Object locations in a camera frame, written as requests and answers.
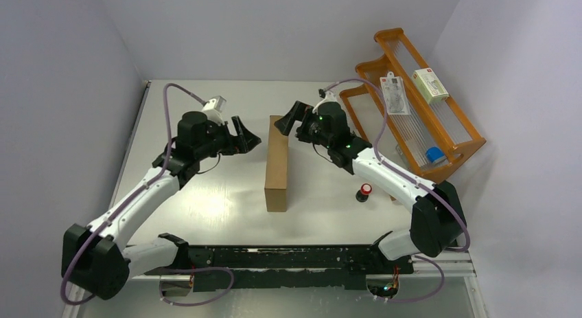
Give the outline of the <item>brown cardboard box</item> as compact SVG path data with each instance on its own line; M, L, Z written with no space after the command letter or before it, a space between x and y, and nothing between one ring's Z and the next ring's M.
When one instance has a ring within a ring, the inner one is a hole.
M271 115L268 130L268 149L264 195L268 212L286 212L288 189L288 137L275 126L280 115Z

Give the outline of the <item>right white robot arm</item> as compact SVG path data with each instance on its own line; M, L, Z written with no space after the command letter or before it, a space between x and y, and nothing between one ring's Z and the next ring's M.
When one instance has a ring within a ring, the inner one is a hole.
M295 135L299 141L325 147L333 164L378 186L408 210L409 227L381 236L378 249L371 253L377 272L388 272L404 256L420 253L435 258L467 231L456 188L447 181L417 176L382 156L351 131L339 103L313 107L297 101L274 125L288 136L295 122L300 124Z

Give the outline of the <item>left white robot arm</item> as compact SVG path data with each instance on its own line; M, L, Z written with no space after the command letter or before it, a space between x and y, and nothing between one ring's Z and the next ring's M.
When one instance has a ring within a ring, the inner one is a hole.
M66 230L60 289L65 303L72 303L66 294L68 283L107 300L137 275L155 269L179 274L192 267L188 242L172 234L160 234L147 244L128 242L160 205L200 172L202 160L246 154L261 143L238 116L231 120L234 135L226 122L211 121L203 112L186 112L178 122L177 136L168 137L163 152L131 193L88 225L74 224Z

